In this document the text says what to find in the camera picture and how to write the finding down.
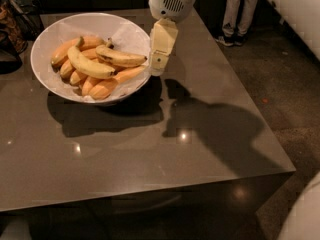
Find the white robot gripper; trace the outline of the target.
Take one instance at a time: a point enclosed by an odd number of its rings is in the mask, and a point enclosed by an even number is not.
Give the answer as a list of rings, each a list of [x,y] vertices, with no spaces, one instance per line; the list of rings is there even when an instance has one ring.
[[[151,15],[158,20],[150,33],[149,66],[152,76],[164,73],[178,36],[175,22],[180,22],[189,15],[195,1],[149,0]]]

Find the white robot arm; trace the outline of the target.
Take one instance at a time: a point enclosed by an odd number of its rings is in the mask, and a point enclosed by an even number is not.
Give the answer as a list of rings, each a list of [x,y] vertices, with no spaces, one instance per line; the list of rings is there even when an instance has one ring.
[[[247,37],[258,0],[226,0],[219,43],[296,168],[237,240],[320,240],[320,0],[267,0],[277,39]]]

